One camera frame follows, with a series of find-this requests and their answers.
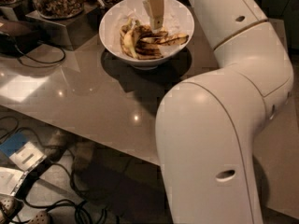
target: glossy table surface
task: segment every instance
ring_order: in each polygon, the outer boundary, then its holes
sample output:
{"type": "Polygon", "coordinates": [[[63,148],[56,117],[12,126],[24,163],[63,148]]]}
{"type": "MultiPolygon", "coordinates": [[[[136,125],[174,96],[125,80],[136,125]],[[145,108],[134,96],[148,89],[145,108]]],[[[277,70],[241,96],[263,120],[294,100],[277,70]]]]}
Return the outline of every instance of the glossy table surface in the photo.
{"type": "MultiPolygon", "coordinates": [[[[41,45],[28,55],[55,61],[62,53],[41,45]]],[[[150,71],[121,62],[98,35],[57,67],[25,57],[0,56],[0,105],[159,165],[155,116],[164,95],[178,82],[217,69],[213,51],[195,19],[187,48],[150,71]]]]}

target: banana peel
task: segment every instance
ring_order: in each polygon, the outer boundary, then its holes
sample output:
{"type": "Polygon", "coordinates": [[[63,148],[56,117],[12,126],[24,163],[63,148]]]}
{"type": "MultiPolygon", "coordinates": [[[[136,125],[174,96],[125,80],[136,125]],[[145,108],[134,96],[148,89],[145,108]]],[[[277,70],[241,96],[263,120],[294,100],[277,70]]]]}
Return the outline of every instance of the banana peel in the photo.
{"type": "Polygon", "coordinates": [[[120,44],[124,54],[138,60],[154,60],[163,58],[159,46],[174,46],[186,43],[189,36],[183,33],[168,35],[163,28],[153,33],[149,25],[143,25],[131,18],[120,29],[120,44]]]}
{"type": "Polygon", "coordinates": [[[179,33],[156,39],[155,44],[159,44],[161,46],[183,45],[188,41],[188,39],[189,36],[187,34],[179,33]]]}

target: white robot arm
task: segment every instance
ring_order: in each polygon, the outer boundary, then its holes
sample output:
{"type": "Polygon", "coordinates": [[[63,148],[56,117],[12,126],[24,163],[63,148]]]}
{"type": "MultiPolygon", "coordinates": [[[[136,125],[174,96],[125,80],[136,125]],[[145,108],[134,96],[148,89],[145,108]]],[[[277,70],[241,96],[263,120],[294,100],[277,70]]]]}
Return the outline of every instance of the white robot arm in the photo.
{"type": "Polygon", "coordinates": [[[292,65],[253,0],[189,1],[220,69],[177,84],[158,110],[156,143],[172,217],[262,224],[252,143],[290,97],[292,65]]]}

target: ceramic bowl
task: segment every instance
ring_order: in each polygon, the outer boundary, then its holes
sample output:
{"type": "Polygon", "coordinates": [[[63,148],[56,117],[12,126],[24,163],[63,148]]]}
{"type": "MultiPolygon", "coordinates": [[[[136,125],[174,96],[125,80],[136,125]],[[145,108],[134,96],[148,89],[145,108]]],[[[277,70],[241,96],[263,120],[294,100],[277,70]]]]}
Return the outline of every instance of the ceramic bowl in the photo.
{"type": "Polygon", "coordinates": [[[99,27],[99,36],[105,48],[113,55],[138,69],[152,69],[165,63],[187,46],[194,31],[194,19],[186,6],[177,0],[164,0],[164,28],[169,35],[185,33],[189,40],[183,45],[160,46],[163,58],[155,60],[138,60],[122,53],[120,44],[120,28],[131,17],[142,24],[150,24],[149,16],[143,7],[144,0],[123,0],[112,7],[103,17],[99,27]]]}

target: cable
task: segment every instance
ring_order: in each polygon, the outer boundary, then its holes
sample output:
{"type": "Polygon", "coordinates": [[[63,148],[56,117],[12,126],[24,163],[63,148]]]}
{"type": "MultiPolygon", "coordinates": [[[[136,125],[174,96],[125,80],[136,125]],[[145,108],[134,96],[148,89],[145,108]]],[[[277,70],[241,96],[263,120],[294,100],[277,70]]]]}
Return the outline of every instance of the cable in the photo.
{"type": "MultiPolygon", "coordinates": [[[[23,201],[29,207],[32,207],[34,209],[45,209],[46,212],[50,212],[51,210],[59,207],[73,207],[75,209],[75,221],[77,224],[93,224],[91,215],[83,207],[87,203],[87,201],[85,200],[79,204],[75,204],[73,201],[69,199],[61,199],[51,205],[33,205],[28,203],[26,199],[24,199],[23,201]]],[[[29,220],[22,222],[14,221],[13,223],[27,223],[28,221],[29,220]]]]}
{"type": "Polygon", "coordinates": [[[2,205],[0,205],[0,213],[2,214],[2,217],[4,217],[5,220],[8,220],[8,221],[9,221],[9,223],[24,224],[24,223],[29,222],[29,220],[28,220],[28,221],[14,221],[14,220],[12,220],[12,219],[6,214],[6,212],[5,212],[5,210],[3,209],[3,206],[2,206],[2,205]]]}
{"type": "Polygon", "coordinates": [[[3,119],[13,119],[16,122],[15,126],[10,131],[7,131],[5,134],[0,136],[0,140],[4,139],[3,142],[5,142],[12,134],[14,134],[16,132],[16,130],[19,127],[19,121],[18,121],[17,118],[15,118],[13,116],[4,116],[4,117],[0,118],[0,121],[3,120],[3,119]]]}
{"type": "Polygon", "coordinates": [[[281,14],[280,14],[280,18],[283,16],[283,14],[284,14],[284,12],[285,12],[285,10],[286,10],[286,8],[287,8],[287,6],[288,6],[288,4],[291,2],[291,0],[288,0],[287,1],[287,3],[286,3],[286,5],[284,6],[284,8],[282,9],[282,12],[281,12],[281,14]]]}
{"type": "Polygon", "coordinates": [[[104,224],[107,220],[107,210],[102,209],[102,215],[95,224],[104,224]]]}
{"type": "Polygon", "coordinates": [[[60,47],[58,47],[58,46],[54,46],[54,45],[49,44],[49,43],[41,42],[41,41],[40,41],[40,43],[41,43],[41,44],[46,44],[46,45],[49,45],[49,46],[53,46],[53,47],[59,49],[59,50],[63,53],[63,57],[62,57],[61,59],[57,60],[57,61],[54,61],[54,62],[42,62],[42,61],[39,61],[39,60],[37,60],[37,59],[35,59],[35,58],[33,58],[33,57],[31,57],[31,56],[28,56],[28,55],[26,55],[25,53],[23,53],[23,52],[20,50],[18,44],[15,43],[15,46],[14,46],[15,49],[16,49],[21,55],[23,55],[24,57],[27,57],[28,59],[30,59],[30,60],[32,60],[32,61],[34,61],[34,62],[36,62],[36,63],[51,64],[51,65],[46,65],[46,66],[45,66],[45,65],[44,65],[44,66],[34,66],[34,65],[30,65],[30,64],[25,64],[20,58],[18,58],[19,62],[20,62],[22,65],[24,65],[24,66],[28,66],[28,67],[31,67],[31,68],[48,68],[48,67],[55,67],[55,66],[59,65],[60,62],[63,61],[63,60],[65,59],[65,56],[66,56],[66,55],[65,55],[65,51],[64,51],[62,48],[60,48],[60,47]]]}
{"type": "Polygon", "coordinates": [[[23,132],[23,131],[29,131],[29,132],[33,133],[34,136],[35,136],[36,139],[37,139],[37,143],[38,143],[39,145],[41,145],[42,147],[44,147],[43,143],[41,142],[41,140],[40,140],[40,138],[39,138],[39,135],[38,135],[33,129],[31,129],[31,128],[29,128],[29,127],[20,127],[20,128],[18,128],[18,129],[16,130],[15,133],[21,133],[21,132],[23,132]]]}

